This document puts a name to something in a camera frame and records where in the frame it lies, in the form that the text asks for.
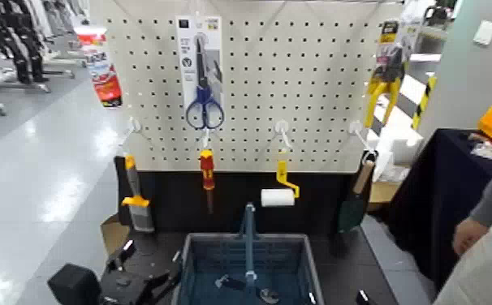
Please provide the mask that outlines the bystander bare hand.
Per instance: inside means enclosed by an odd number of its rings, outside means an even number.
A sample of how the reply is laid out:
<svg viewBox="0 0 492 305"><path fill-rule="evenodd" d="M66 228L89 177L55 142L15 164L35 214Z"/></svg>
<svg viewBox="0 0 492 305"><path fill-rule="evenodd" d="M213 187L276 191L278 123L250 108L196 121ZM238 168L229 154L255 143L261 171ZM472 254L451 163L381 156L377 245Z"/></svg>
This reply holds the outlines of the bystander bare hand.
<svg viewBox="0 0 492 305"><path fill-rule="evenodd" d="M468 217L462 220L461 223L455 228L453 238L453 250L456 255L463 255L469 248L471 248L480 238L482 238L487 232L488 227L482 225L480 222Z"/></svg>

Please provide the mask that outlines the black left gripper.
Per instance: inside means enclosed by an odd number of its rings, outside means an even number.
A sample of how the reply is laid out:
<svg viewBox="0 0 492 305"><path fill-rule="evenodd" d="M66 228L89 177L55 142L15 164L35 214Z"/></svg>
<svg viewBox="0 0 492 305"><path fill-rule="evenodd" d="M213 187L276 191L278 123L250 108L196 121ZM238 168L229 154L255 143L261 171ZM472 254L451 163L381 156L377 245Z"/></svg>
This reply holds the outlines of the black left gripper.
<svg viewBox="0 0 492 305"><path fill-rule="evenodd" d="M145 277L129 273L125 263L136 253L133 239L127 240L106 263L101 281L100 304L139 305L149 300L164 299L181 282L183 276L183 254L177 251L172 258L172 267L156 277Z"/></svg>

